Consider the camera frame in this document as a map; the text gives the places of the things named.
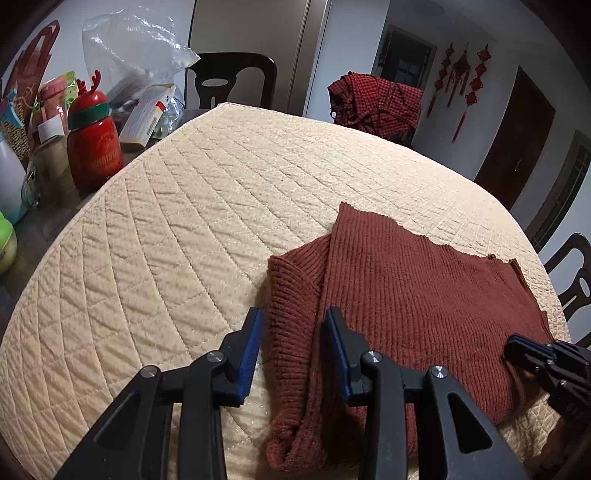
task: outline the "white plastic bottle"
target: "white plastic bottle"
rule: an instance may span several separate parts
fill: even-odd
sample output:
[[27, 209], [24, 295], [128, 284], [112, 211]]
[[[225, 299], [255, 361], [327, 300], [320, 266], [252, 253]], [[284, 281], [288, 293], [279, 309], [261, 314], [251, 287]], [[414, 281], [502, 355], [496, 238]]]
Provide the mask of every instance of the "white plastic bottle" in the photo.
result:
[[0, 132], [0, 212], [13, 225], [27, 212], [21, 200], [25, 169]]

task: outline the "ribbed knit fabric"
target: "ribbed knit fabric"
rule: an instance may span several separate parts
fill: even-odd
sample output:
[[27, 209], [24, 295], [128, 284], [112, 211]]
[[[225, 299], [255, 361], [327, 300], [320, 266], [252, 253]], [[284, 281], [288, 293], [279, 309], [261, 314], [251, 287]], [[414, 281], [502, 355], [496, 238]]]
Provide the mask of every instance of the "ribbed knit fabric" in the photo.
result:
[[[280, 409], [267, 443], [272, 468], [297, 472], [353, 465], [362, 451], [364, 408], [347, 408], [320, 340], [328, 306], [399, 364], [445, 365], [499, 423], [537, 386], [501, 355], [515, 332], [552, 340], [545, 312], [516, 260], [476, 257], [436, 245], [390, 218], [342, 203], [330, 235], [269, 259], [269, 349]], [[407, 409], [410, 458], [417, 454]]]

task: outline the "quilted tablecloth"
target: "quilted tablecloth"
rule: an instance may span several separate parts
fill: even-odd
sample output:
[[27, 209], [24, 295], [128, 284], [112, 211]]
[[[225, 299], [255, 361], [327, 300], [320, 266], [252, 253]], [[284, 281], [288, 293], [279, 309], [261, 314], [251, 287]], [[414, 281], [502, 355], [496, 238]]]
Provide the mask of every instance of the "quilted tablecloth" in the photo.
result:
[[[0, 432], [24, 468], [52, 478], [142, 365], [215, 349], [260, 301], [268, 257], [330, 231], [342, 201], [462, 252], [517, 258], [568, 340], [532, 246], [479, 186], [368, 134], [224, 103], [110, 179], [23, 292], [0, 347]], [[259, 358], [246, 404], [222, 413], [230, 480], [273, 476], [262, 454], [271, 399]], [[502, 431], [531, 459], [556, 420], [540, 400]]]

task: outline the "metal screw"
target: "metal screw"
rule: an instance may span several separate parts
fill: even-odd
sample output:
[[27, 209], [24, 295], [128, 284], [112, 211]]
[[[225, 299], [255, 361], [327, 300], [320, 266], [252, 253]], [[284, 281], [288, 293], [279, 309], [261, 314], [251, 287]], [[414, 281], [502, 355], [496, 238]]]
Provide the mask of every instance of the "metal screw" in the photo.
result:
[[158, 369], [154, 365], [148, 365], [147, 367], [143, 367], [143, 369], [139, 371], [139, 373], [144, 378], [152, 378], [156, 375], [157, 372]]
[[435, 365], [429, 369], [431, 375], [435, 378], [446, 378], [447, 377], [447, 368], [441, 365]]
[[207, 361], [213, 364], [219, 363], [223, 360], [224, 354], [220, 352], [220, 350], [214, 350], [213, 352], [209, 352], [207, 354]]
[[382, 354], [370, 350], [369, 352], [365, 352], [363, 354], [363, 358], [369, 364], [378, 364], [382, 361]]

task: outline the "black chair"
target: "black chair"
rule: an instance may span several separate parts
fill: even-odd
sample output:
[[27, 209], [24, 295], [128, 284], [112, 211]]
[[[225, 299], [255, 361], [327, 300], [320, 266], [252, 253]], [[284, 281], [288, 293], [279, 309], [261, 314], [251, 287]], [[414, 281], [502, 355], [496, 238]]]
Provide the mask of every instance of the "black chair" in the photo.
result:
[[[260, 53], [225, 51], [218, 53], [200, 53], [201, 59], [189, 68], [195, 72], [195, 88], [199, 94], [199, 108], [211, 108], [212, 98], [216, 105], [228, 101], [230, 90], [236, 84], [236, 75], [248, 67], [261, 70], [265, 76], [262, 87], [261, 103], [263, 108], [271, 108], [277, 67], [269, 57]], [[219, 86], [206, 86], [203, 82], [210, 79], [223, 79], [227, 83]]]
[[[591, 288], [591, 245], [589, 241], [580, 233], [573, 233], [568, 240], [564, 243], [558, 251], [552, 255], [552, 258], [546, 262], [544, 268], [548, 273], [556, 268], [564, 257], [569, 254], [573, 249], [579, 250], [583, 254], [583, 266], [579, 268], [577, 275], [574, 278], [573, 284], [560, 295], [558, 299], [560, 304], [564, 307], [570, 302], [566, 308], [564, 308], [564, 317], [568, 322], [579, 308], [585, 307], [591, 304], [591, 296], [585, 295], [583, 287], [581, 287], [581, 278], [587, 282], [587, 286]], [[579, 340], [577, 345], [587, 348], [591, 345], [591, 332], [585, 335], [584, 338]]]

